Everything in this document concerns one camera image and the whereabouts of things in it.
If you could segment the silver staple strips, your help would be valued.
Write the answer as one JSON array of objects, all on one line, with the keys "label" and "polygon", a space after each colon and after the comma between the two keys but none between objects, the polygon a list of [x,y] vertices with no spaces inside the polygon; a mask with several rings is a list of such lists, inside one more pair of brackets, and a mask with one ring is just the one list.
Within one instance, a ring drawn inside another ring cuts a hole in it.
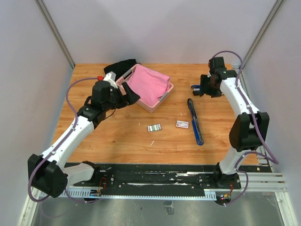
[{"label": "silver staple strips", "polygon": [[153,132],[153,131],[160,131],[162,130],[162,127],[160,124],[154,124],[154,125],[148,125],[147,126],[148,132]]}]

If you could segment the red staple box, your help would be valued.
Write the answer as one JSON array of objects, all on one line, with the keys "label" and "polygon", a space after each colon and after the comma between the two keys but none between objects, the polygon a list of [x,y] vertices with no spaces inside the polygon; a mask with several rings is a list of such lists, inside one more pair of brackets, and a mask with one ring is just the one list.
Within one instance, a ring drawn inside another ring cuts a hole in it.
[{"label": "red staple box", "polygon": [[188,129],[189,128],[189,122],[177,120],[175,126],[177,128]]}]

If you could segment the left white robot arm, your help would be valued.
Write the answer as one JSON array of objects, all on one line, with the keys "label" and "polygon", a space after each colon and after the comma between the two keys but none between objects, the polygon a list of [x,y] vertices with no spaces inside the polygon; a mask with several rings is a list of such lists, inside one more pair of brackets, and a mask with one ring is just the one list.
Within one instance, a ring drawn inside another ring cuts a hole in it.
[{"label": "left white robot arm", "polygon": [[47,196],[58,197],[67,187],[85,181],[90,186],[101,182],[100,167],[89,161],[65,167],[73,151],[85,137],[107,119],[109,110],[124,108],[135,104],[140,96],[134,93],[126,82],[122,84],[123,95],[114,82],[97,81],[92,94],[84,105],[75,112],[75,118],[69,128],[41,155],[33,154],[28,159],[28,195],[37,202],[31,188],[44,192]]}]

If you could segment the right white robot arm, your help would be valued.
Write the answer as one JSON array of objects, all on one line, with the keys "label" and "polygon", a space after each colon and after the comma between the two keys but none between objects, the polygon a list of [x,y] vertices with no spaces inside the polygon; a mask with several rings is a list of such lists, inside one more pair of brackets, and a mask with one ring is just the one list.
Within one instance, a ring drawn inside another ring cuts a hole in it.
[{"label": "right white robot arm", "polygon": [[262,113],[246,96],[235,70],[228,70],[223,57],[212,57],[209,72],[200,76],[199,96],[221,97],[224,95],[236,116],[229,132],[230,149],[217,163],[213,183],[224,188],[238,179],[238,169],[246,156],[255,154],[265,141],[269,115]]}]

